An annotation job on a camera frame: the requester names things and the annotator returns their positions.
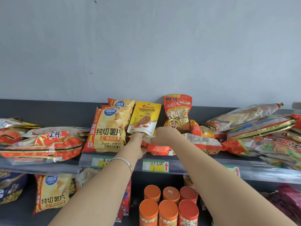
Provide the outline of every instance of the blue oval logo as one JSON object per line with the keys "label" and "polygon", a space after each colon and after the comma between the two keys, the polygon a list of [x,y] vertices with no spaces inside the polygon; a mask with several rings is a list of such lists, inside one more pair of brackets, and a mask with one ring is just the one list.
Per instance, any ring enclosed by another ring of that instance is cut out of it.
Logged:
{"label": "blue oval logo", "polygon": [[55,184],[58,181],[58,176],[47,176],[46,177],[46,184],[51,186],[53,184]]}
{"label": "blue oval logo", "polygon": [[104,110],[103,113],[104,113],[106,116],[112,116],[112,115],[114,115],[116,112],[117,112],[116,109],[106,109],[106,110]]}
{"label": "blue oval logo", "polygon": [[124,107],[124,102],[123,101],[116,102],[115,106]]}

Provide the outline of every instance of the person's right arm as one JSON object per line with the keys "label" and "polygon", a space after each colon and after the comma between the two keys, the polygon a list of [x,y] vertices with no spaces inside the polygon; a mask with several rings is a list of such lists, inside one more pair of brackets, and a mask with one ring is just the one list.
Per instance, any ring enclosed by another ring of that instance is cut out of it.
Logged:
{"label": "person's right arm", "polygon": [[218,226],[296,226],[241,178],[170,127],[159,127],[152,144],[169,146],[185,167]]}

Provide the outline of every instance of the orange lid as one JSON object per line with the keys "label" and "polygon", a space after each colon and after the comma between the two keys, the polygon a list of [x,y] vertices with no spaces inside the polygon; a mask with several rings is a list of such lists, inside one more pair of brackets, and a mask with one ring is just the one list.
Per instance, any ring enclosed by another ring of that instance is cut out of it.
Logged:
{"label": "orange lid", "polygon": [[198,193],[190,186],[184,186],[180,190],[181,200],[188,199],[196,202],[198,200]]}
{"label": "orange lid", "polygon": [[158,186],[149,185],[144,189],[144,197],[147,199],[158,200],[161,196],[161,190]]}
{"label": "orange lid", "polygon": [[168,186],[163,190],[163,199],[177,202],[180,199],[180,192],[175,187]]}
{"label": "orange lid", "polygon": [[179,213],[186,220],[193,221],[199,216],[199,208],[191,200],[182,200],[179,203]]}
{"label": "orange lid", "polygon": [[139,205],[139,213],[146,220],[155,219],[158,216],[159,207],[152,199],[145,199]]}
{"label": "orange lid", "polygon": [[159,216],[164,220],[173,221],[178,217],[178,207],[170,200],[161,201],[159,204]]}

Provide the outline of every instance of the person's right hand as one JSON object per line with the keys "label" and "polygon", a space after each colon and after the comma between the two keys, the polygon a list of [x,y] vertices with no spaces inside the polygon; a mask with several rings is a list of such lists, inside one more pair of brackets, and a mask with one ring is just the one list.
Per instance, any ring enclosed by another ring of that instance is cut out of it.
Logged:
{"label": "person's right hand", "polygon": [[182,136],[176,128],[159,127],[156,130],[156,137],[151,140],[151,143],[156,146],[170,147],[171,143],[177,138],[182,138]]}

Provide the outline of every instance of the person's left arm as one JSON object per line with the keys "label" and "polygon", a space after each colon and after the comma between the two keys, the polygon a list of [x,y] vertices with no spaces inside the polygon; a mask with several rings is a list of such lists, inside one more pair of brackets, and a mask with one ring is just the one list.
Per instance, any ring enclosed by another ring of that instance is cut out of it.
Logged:
{"label": "person's left arm", "polygon": [[[116,157],[127,160],[134,169],[143,155],[144,134],[134,134]],[[85,184],[59,211],[48,226],[114,225],[131,171],[124,161],[112,160]]]}

